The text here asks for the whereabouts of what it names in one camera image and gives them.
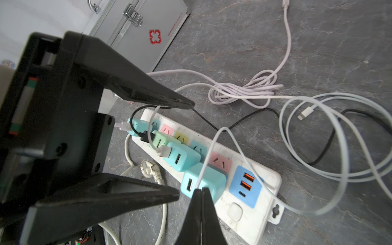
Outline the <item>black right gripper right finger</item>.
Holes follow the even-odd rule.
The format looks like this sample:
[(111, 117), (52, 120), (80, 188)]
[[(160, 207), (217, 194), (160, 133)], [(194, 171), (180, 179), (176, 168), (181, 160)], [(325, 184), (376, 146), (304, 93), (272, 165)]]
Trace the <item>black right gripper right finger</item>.
[(202, 188), (201, 244), (227, 245), (208, 188)]

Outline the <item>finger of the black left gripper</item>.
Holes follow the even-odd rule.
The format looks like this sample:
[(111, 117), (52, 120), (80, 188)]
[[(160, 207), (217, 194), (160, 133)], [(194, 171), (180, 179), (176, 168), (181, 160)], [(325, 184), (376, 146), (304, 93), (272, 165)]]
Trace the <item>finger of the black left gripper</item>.
[(195, 102), (165, 87), (98, 38), (68, 31), (62, 40), (70, 44), (73, 64), (81, 74), (96, 79), (127, 101), (190, 110)]
[(114, 174), (98, 174), (31, 206), (19, 243), (67, 242), (88, 227), (133, 210), (177, 201), (179, 195), (173, 187)]

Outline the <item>teal charger with cable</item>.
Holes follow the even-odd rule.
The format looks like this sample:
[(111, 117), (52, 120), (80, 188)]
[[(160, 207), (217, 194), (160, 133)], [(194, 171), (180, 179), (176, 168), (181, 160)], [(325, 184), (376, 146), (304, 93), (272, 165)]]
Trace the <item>teal charger with cable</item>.
[(134, 118), (132, 119), (133, 127), (131, 127), (130, 119), (127, 122), (115, 123), (114, 126), (122, 131), (128, 132), (132, 136), (139, 137), (139, 134), (143, 134), (148, 130), (149, 122)]

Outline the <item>green charger with black cable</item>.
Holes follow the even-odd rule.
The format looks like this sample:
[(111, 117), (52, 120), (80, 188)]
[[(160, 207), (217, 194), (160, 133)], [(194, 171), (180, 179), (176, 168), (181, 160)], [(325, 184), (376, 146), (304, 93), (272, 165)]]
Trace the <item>green charger with black cable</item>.
[(153, 146), (159, 148), (161, 146), (167, 146), (169, 143), (177, 143), (180, 144), (181, 142), (174, 138), (171, 135), (159, 132), (154, 130), (151, 133), (151, 140), (153, 141)]

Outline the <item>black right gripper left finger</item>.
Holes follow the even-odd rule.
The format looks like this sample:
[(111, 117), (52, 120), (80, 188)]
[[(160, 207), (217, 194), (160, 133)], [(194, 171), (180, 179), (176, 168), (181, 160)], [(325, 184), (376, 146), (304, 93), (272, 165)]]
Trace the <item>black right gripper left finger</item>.
[(202, 223), (202, 191), (196, 189), (193, 193), (189, 208), (175, 242), (176, 245), (200, 245)]

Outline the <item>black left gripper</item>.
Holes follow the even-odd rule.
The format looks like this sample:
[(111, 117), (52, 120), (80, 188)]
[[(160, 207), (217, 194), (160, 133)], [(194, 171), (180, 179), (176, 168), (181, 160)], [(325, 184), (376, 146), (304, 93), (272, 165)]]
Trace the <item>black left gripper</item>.
[(114, 55), (76, 32), (30, 35), (1, 106), (1, 226), (102, 172), (114, 119), (99, 105)]

